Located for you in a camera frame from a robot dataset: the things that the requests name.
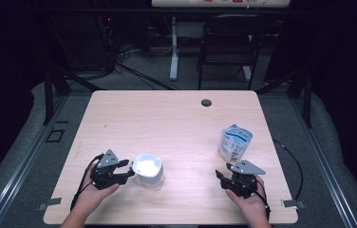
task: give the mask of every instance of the table top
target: table top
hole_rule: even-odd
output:
[[[203,106],[204,99],[212,105]],[[291,194],[253,91],[130,90],[93,93],[52,195],[61,203],[47,208],[45,223],[63,222],[85,168],[109,148],[119,160],[133,161],[141,153],[159,156],[165,181],[159,191],[150,191],[140,186],[138,176],[131,177],[86,224],[247,223],[215,172],[232,174],[217,152],[221,130],[232,124],[253,133],[243,159],[266,171],[261,178],[270,223],[296,222],[295,210],[281,204]]]
[[[152,0],[153,7],[286,8],[291,0]]]

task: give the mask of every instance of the gray carpet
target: gray carpet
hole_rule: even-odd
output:
[[[271,46],[267,46],[262,51],[253,90],[264,85],[263,75],[269,62],[270,51],[272,51]],[[178,79],[174,82],[169,80],[170,53],[158,55],[136,50],[130,52],[129,58],[123,63],[180,89],[197,89],[195,71],[197,57],[194,49],[188,43],[182,43],[179,56]],[[138,77],[123,72],[118,67],[112,74],[90,82],[106,89],[161,89],[157,85],[152,87],[147,85]],[[45,119],[44,87],[38,85],[32,90],[35,95],[34,108],[18,139],[0,165],[0,199],[4,196],[3,190],[7,189],[9,180],[14,177],[14,172],[19,170],[21,162],[26,159],[29,151],[33,148],[37,153],[36,156],[29,157],[31,165],[25,170],[27,174],[22,177],[22,184],[15,189],[17,194],[11,197],[0,211],[0,227],[50,227],[43,223],[45,211],[37,210],[37,207],[51,197],[90,98],[90,92],[86,88],[75,82],[69,84],[73,92],[68,97],[59,97],[55,93],[56,102],[60,106],[57,110],[60,111],[56,112],[53,121],[47,127],[42,126]],[[304,182],[299,199],[303,200],[307,207],[298,210],[299,220],[295,224],[275,225],[275,227],[346,227],[328,184],[323,178],[323,172],[320,170],[310,140],[310,134],[313,134],[320,143],[333,175],[338,180],[357,219],[357,184],[342,163],[342,153],[331,119],[319,98],[313,96],[311,107],[313,129],[306,130],[300,120],[299,102],[286,98],[284,95],[286,88],[287,85],[282,85],[270,94],[259,96],[259,99],[272,138],[283,143],[301,164]],[[59,142],[46,142],[46,140],[58,140],[61,136],[60,132],[64,134]],[[294,196],[300,184],[300,172],[295,161],[284,148],[276,145],[276,150]]]

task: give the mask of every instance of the dark background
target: dark background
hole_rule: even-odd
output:
[[[84,0],[72,2],[91,7]],[[83,24],[76,16],[70,19],[54,17],[51,23],[57,26],[56,30],[51,30],[43,18],[21,13],[14,3],[19,2],[0,0],[0,162],[28,118],[33,105],[30,90],[43,82],[49,66],[48,57],[65,68],[76,63],[85,69],[102,70],[110,63],[109,49],[104,48],[102,34],[91,32],[98,31],[98,23],[93,18]],[[149,7],[149,1],[124,3],[126,5],[121,3],[119,7]],[[56,2],[43,1],[41,4]],[[68,2],[64,2],[63,7],[68,7]],[[290,12],[299,10],[319,10],[323,14],[309,20],[284,21],[266,79],[277,79],[301,66],[308,66],[313,92],[325,103],[338,131],[344,163],[357,180],[357,4],[350,0],[292,0]],[[135,42],[147,47],[145,27],[155,18],[116,19],[120,20],[118,26],[128,39],[140,37]],[[58,36],[68,29],[73,31],[72,35],[66,37],[66,44],[60,44]],[[68,50],[86,49],[87,55],[67,53],[65,46]]]

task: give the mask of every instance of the human hand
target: human hand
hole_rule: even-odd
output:
[[[255,175],[257,181],[261,184],[257,184],[257,193],[266,198],[264,187],[264,181],[257,175]],[[268,223],[265,203],[259,196],[253,194],[252,196],[243,199],[238,197],[232,190],[226,189],[228,197],[240,208],[243,216],[250,223],[253,228],[271,227]]]
[[[94,167],[93,164],[89,168],[81,189],[82,192],[61,227],[84,227],[87,217],[101,204],[102,200],[119,189],[120,186],[117,183],[102,190],[97,189],[90,178]]]

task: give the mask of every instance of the chair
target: chair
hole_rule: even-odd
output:
[[[197,62],[198,89],[201,89],[203,65],[251,68],[247,89],[251,89],[259,50],[270,21],[255,14],[223,13],[209,19],[202,31]]]

